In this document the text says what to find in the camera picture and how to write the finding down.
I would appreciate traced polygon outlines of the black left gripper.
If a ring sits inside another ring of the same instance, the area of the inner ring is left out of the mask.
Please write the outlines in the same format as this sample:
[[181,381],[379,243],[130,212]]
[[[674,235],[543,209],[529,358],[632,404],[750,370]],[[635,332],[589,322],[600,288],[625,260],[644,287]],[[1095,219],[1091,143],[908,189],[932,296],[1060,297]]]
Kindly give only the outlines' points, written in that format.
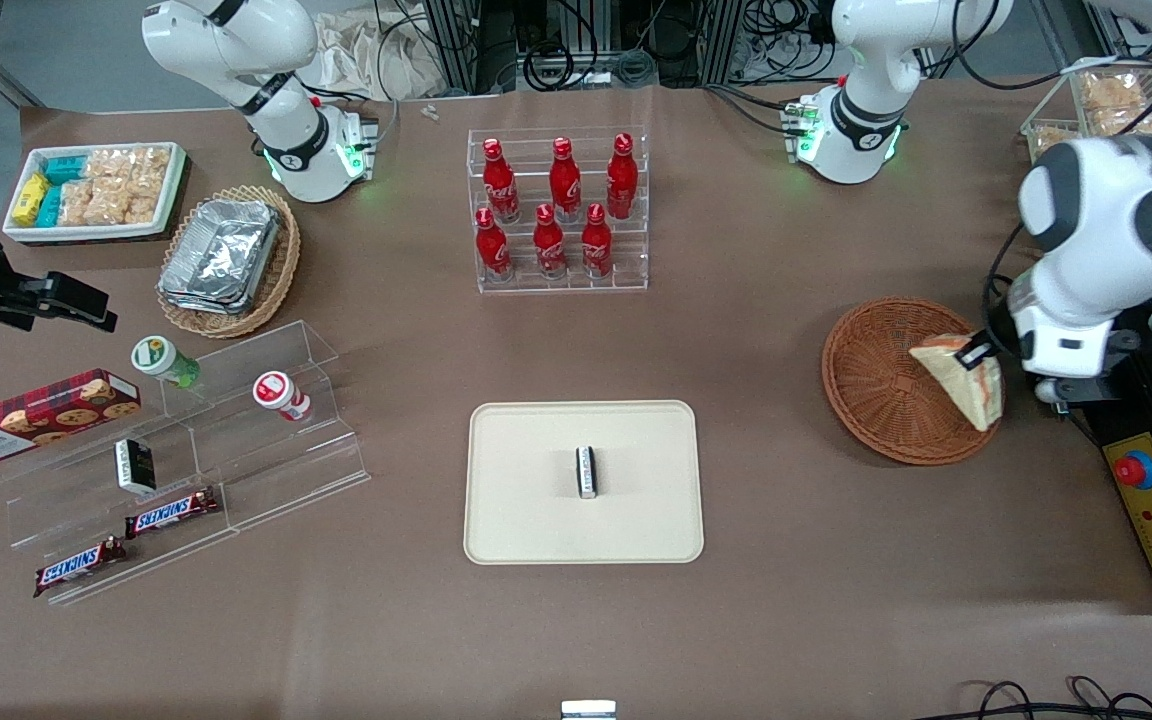
[[987,285],[987,332],[977,332],[957,351],[957,364],[973,372],[998,354],[1020,361],[1020,338],[1006,304],[1010,285]]

